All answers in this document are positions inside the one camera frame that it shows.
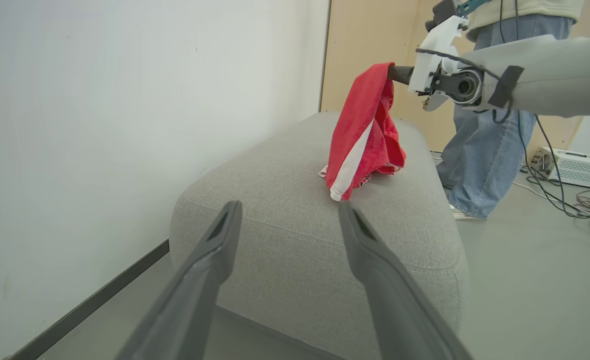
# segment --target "gray ottoman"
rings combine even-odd
[[[318,176],[338,116],[314,114],[190,185],[174,208],[170,252],[180,265],[224,204],[242,201],[235,268],[217,305],[346,360],[379,359],[338,203]],[[406,121],[395,124],[404,169],[373,175],[351,201],[457,330],[469,294],[464,248],[424,137]]]

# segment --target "ottoman seam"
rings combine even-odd
[[[198,203],[194,203],[190,200],[188,200],[185,197],[181,198],[185,203],[188,203],[190,205],[193,205],[195,207],[204,209],[204,210],[208,210],[209,212],[215,213],[215,214],[219,214],[219,210],[215,210],[215,209],[211,209],[210,207],[205,207],[203,205],[199,205]],[[288,228],[283,228],[283,227],[279,227],[276,226],[272,223],[264,223],[261,221],[258,221],[256,219],[251,219],[248,218],[246,216],[243,216],[243,219],[246,221],[250,221],[251,223],[257,224],[259,226],[263,226],[265,228],[272,228],[275,230],[279,230],[281,232],[286,232],[286,233],[290,233],[290,234],[296,234],[299,235],[301,237],[307,238],[307,239],[311,239],[311,240],[316,240],[318,242],[321,242],[323,244],[328,245],[331,248],[334,249],[341,249],[343,250],[344,247],[343,246],[338,246],[337,244],[334,244],[332,242],[330,242],[327,239],[323,239],[320,237],[315,237],[309,234],[305,234],[303,232],[298,232],[298,231],[294,231],[294,230],[290,230]],[[407,268],[412,269],[413,271],[417,271],[417,272],[425,272],[425,273],[430,273],[430,274],[448,274],[449,272],[451,272],[453,269],[456,269],[458,266],[458,263],[460,262],[460,251],[457,251],[457,257],[455,257],[455,260],[453,260],[453,262],[451,262],[450,264],[446,264],[446,265],[441,265],[441,266],[431,266],[431,265],[420,265],[420,264],[416,264],[414,262],[408,262],[408,261],[402,261],[400,259],[400,262]]]
[[[442,272],[425,271],[425,270],[416,269],[416,268],[412,268],[412,267],[409,268],[409,271],[412,271],[412,272],[423,272],[426,274],[452,274],[453,277],[455,277],[455,292],[457,293],[457,315],[455,315],[455,328],[457,328],[457,329],[460,328],[461,312],[462,312],[462,296],[460,294],[462,289],[460,287],[460,281],[458,280],[458,277],[457,277],[457,269],[459,269],[459,267],[460,267],[460,265],[457,264],[452,269],[449,269],[449,271],[442,271]]]

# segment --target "gray floor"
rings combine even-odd
[[[524,178],[517,182],[528,184]],[[571,199],[584,190],[565,189]],[[590,222],[513,186],[489,220],[457,226],[471,273],[460,335],[474,358],[590,359]],[[165,256],[41,359],[114,358],[172,274]],[[213,317],[205,358],[321,359],[222,311]]]

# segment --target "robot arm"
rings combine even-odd
[[[441,24],[451,16],[455,15],[465,18],[478,7],[491,2],[491,0],[441,0],[437,5],[432,7],[432,20],[425,23],[426,31],[430,32],[434,27]]]
[[[420,49],[457,57],[451,45],[468,20],[459,16],[430,30]],[[464,54],[485,71],[437,54],[419,53],[414,67],[395,66],[389,78],[408,85],[409,92],[428,95],[424,109],[437,109],[450,99],[464,109],[506,109],[493,95],[498,80],[489,75],[521,68],[512,79],[512,109],[549,116],[590,116],[590,38],[557,40],[552,35],[522,39]]]

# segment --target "person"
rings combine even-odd
[[[475,50],[546,34],[566,39],[583,4],[584,0],[492,0],[469,15],[466,37]],[[496,118],[505,114],[506,110],[497,111]],[[519,111],[519,116],[528,144],[535,114]],[[446,197],[456,220],[485,220],[508,193],[524,161],[518,112],[513,110],[498,124],[493,111],[478,114],[456,106],[453,121],[456,133],[441,154],[437,173],[450,189]]]

